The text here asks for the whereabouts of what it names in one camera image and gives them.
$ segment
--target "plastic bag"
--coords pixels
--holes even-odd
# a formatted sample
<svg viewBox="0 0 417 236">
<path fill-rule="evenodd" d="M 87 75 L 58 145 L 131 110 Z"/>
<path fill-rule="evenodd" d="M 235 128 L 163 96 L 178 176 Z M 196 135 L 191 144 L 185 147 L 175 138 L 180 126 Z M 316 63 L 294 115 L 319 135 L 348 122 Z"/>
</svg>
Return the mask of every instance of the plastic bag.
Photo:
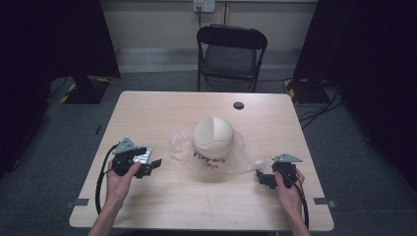
<svg viewBox="0 0 417 236">
<path fill-rule="evenodd" d="M 175 134 L 171 140 L 170 152 L 175 159 L 187 163 L 192 168 L 199 168 L 212 173 L 227 170 L 248 172 L 255 171 L 256 169 L 264 169 L 266 165 L 264 160 L 256 159 L 250 155 L 248 148 L 245 146 L 243 136 L 234 130 L 234 146 L 227 156 L 219 160 L 221 161 L 220 165 L 223 165 L 223 167 L 209 169 L 206 164 L 210 162 L 210 159 L 195 152 L 193 132 L 194 129 L 190 128 Z"/>
</svg>

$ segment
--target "gray carpet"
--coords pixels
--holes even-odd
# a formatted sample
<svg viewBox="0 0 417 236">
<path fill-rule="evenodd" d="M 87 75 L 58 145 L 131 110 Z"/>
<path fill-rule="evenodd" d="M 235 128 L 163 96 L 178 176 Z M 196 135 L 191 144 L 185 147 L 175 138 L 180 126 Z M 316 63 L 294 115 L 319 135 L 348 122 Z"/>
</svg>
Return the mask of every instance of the gray carpet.
<svg viewBox="0 0 417 236">
<path fill-rule="evenodd" d="M 0 235 L 87 235 L 72 228 L 67 202 L 78 197 L 119 94 L 124 90 L 195 91 L 197 72 L 123 74 L 99 105 L 61 104 L 72 80 L 57 79 L 43 124 L 19 168 L 0 179 Z M 292 70 L 262 70 L 257 92 L 284 92 Z M 202 91 L 248 92 L 248 84 L 203 82 Z M 334 88 L 327 88 L 329 95 Z M 320 104 L 296 105 L 299 117 Z M 417 199 L 396 169 L 366 142 L 344 105 L 304 129 L 326 197 L 336 204 L 334 229 L 313 235 L 417 235 Z M 130 232 L 114 230 L 113 235 Z M 210 235 L 267 235 L 266 233 Z M 208 235 L 202 232 L 142 231 L 135 235 Z"/>
</svg>

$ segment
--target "white dome object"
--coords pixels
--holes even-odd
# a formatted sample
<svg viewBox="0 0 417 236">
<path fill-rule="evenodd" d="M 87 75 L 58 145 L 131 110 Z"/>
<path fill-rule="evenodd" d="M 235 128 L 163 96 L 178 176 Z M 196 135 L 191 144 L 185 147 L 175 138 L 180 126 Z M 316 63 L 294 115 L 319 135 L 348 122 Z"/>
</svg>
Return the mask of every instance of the white dome object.
<svg viewBox="0 0 417 236">
<path fill-rule="evenodd" d="M 205 157 L 224 158 L 234 145 L 233 127 L 223 118 L 208 117 L 196 126 L 193 145 Z"/>
</svg>

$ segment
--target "black folding chair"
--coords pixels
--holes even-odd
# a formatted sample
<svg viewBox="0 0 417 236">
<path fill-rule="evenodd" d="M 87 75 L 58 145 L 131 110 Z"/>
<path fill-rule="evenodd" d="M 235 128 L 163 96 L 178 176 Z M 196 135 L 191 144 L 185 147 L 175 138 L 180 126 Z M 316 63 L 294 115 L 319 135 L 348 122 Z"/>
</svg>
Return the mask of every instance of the black folding chair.
<svg viewBox="0 0 417 236">
<path fill-rule="evenodd" d="M 198 31 L 197 43 L 198 91 L 203 75 L 206 81 L 208 77 L 248 81 L 255 92 L 268 45 L 263 33 L 256 29 L 210 25 Z"/>
</svg>

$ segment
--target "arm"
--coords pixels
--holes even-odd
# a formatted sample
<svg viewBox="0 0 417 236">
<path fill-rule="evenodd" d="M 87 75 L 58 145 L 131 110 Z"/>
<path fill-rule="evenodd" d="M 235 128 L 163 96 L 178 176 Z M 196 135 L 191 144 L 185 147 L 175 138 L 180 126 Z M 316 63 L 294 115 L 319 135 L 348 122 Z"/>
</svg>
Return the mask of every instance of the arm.
<svg viewBox="0 0 417 236">
<path fill-rule="evenodd" d="M 89 236 L 110 235 L 114 220 L 123 206 L 128 195 L 133 176 L 138 172 L 141 164 L 132 165 L 124 176 L 118 176 L 113 170 L 107 172 L 107 193 L 100 215 L 95 220 Z"/>
<path fill-rule="evenodd" d="M 301 188 L 305 177 L 296 169 L 297 176 L 300 181 L 297 181 L 298 187 Z M 275 181 L 278 189 L 278 198 L 284 209 L 286 218 L 294 236 L 308 236 L 310 232 L 304 224 L 303 215 L 301 213 L 301 199 L 295 187 L 287 189 L 283 183 L 282 175 L 279 172 L 274 172 Z"/>
</svg>

